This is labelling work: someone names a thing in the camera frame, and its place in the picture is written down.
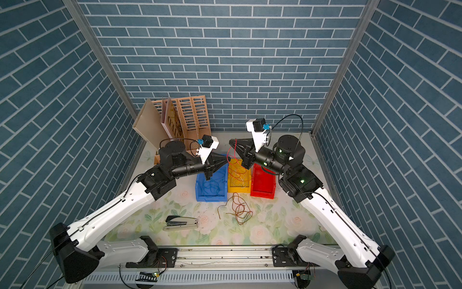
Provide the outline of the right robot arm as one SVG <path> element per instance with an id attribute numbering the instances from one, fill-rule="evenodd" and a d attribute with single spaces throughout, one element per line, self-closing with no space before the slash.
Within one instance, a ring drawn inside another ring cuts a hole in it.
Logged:
<path id="1" fill-rule="evenodd" d="M 394 250 L 369 238 L 340 209 L 322 181 L 303 164 L 305 149 L 297 137 L 283 135 L 272 148 L 252 138 L 234 138 L 229 144 L 242 159 L 244 168 L 258 164 L 279 175 L 283 191 L 313 214 L 339 246 L 329 247 L 299 235 L 287 246 L 294 263 L 312 263 L 328 269 L 349 289 L 373 289 L 387 274 Z"/>

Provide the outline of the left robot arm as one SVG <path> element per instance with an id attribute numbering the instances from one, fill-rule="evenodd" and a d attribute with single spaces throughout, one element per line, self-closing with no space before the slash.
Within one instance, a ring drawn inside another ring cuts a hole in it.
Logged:
<path id="1" fill-rule="evenodd" d="M 159 263 L 158 247 L 149 236 L 110 245 L 103 241 L 108 232 L 138 210 L 154 203 L 175 188 L 177 179 L 204 173 L 206 179 L 228 159 L 214 152 L 216 137 L 205 135 L 198 141 L 197 156 L 179 140 L 160 148 L 160 162 L 137 175 L 128 189 L 90 215 L 70 225 L 58 223 L 50 231 L 53 254 L 64 280 L 76 283 L 96 269 L 126 263 L 130 268 L 155 267 Z"/>

